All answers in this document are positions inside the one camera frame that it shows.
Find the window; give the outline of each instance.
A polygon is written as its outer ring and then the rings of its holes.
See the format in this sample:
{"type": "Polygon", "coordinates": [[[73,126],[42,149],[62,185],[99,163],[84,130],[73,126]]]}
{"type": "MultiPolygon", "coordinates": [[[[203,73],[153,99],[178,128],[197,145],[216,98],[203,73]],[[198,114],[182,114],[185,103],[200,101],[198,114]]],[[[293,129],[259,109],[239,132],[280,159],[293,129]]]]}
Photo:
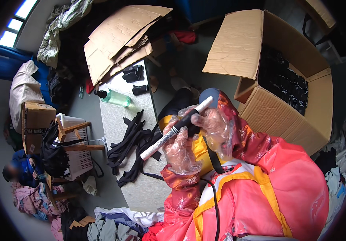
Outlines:
{"type": "Polygon", "coordinates": [[[15,47],[17,39],[26,24],[29,15],[36,7],[39,0],[25,0],[20,8],[16,11],[15,16],[8,23],[0,38],[0,45],[15,47]]]}

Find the person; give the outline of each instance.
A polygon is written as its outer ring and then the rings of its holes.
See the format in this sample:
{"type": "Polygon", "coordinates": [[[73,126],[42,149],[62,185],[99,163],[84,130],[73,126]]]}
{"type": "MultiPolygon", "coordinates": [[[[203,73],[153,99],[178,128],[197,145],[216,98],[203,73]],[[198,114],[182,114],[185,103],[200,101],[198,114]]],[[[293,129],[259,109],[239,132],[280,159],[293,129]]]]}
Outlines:
{"type": "Polygon", "coordinates": [[[26,155],[24,149],[15,152],[9,164],[3,169],[3,177],[7,182],[19,182],[23,186],[37,187],[45,179],[39,179],[44,169],[39,155],[26,155]]]}
{"type": "MultiPolygon", "coordinates": [[[[195,91],[182,79],[178,82],[172,83],[176,96],[159,116],[163,134],[193,108],[188,106],[195,91]]],[[[329,212],[329,191],[319,167],[301,146],[254,132],[222,91],[206,89],[199,102],[209,96],[214,97],[211,106],[191,117],[200,134],[188,137],[183,127],[163,146],[167,165],[161,175],[172,191],[157,239],[317,240],[329,212]],[[212,168],[211,152],[217,154],[220,173],[212,168]],[[200,177],[215,188],[219,218],[213,187],[205,184],[201,192],[200,177]]]]}

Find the wooden chair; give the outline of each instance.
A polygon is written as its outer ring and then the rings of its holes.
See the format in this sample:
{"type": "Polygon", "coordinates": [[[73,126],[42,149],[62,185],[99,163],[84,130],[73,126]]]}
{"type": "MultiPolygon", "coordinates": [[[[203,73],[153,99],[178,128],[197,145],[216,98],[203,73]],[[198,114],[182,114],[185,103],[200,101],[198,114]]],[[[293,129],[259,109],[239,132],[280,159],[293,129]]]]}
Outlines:
{"type": "MultiPolygon", "coordinates": [[[[78,139],[81,139],[81,136],[80,136],[78,130],[85,128],[85,127],[88,127],[88,126],[91,126],[91,122],[85,122],[85,123],[81,123],[81,124],[74,125],[71,127],[63,128],[63,125],[62,125],[62,123],[58,117],[55,119],[55,121],[58,124],[58,130],[59,130],[58,139],[60,140],[60,142],[64,142],[66,135],[68,133],[71,133],[71,132],[74,132],[76,137],[78,139]]],[[[104,145],[85,145],[85,144],[77,144],[77,145],[73,145],[73,146],[69,146],[69,147],[63,147],[63,148],[65,151],[105,150],[104,145]]],[[[74,197],[77,197],[78,195],[69,193],[67,191],[66,192],[60,192],[57,194],[52,194],[52,183],[54,183],[54,182],[69,182],[69,181],[65,180],[63,178],[53,178],[52,176],[47,174],[47,178],[46,178],[46,182],[45,182],[45,190],[46,190],[47,196],[50,198],[52,205],[54,206],[54,208],[56,210],[58,210],[58,207],[56,205],[56,201],[74,198],[74,197]]]]}

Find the blue jacket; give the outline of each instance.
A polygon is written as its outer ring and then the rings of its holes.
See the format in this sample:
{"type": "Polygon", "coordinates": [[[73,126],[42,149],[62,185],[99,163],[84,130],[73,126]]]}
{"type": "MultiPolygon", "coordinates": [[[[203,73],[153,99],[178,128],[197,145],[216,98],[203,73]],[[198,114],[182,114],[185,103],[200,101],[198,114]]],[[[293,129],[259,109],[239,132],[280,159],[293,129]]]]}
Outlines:
{"type": "Polygon", "coordinates": [[[35,188],[39,182],[45,181],[45,179],[35,180],[32,176],[34,171],[39,175],[44,173],[42,160],[39,155],[26,155],[24,149],[21,149],[13,154],[11,164],[19,170],[18,179],[21,185],[35,188]],[[29,163],[30,158],[35,160],[35,168],[33,168],[29,163]]]}

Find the knee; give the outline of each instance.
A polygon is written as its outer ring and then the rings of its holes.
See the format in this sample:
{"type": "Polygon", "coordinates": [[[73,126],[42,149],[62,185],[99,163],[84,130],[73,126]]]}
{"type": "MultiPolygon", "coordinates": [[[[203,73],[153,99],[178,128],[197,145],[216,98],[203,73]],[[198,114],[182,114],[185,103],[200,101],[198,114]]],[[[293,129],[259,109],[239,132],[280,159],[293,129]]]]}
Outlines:
{"type": "Polygon", "coordinates": [[[213,97],[213,103],[209,107],[217,108],[217,101],[219,99],[220,90],[216,88],[205,89],[198,98],[199,103],[203,102],[209,96],[213,97]]]}

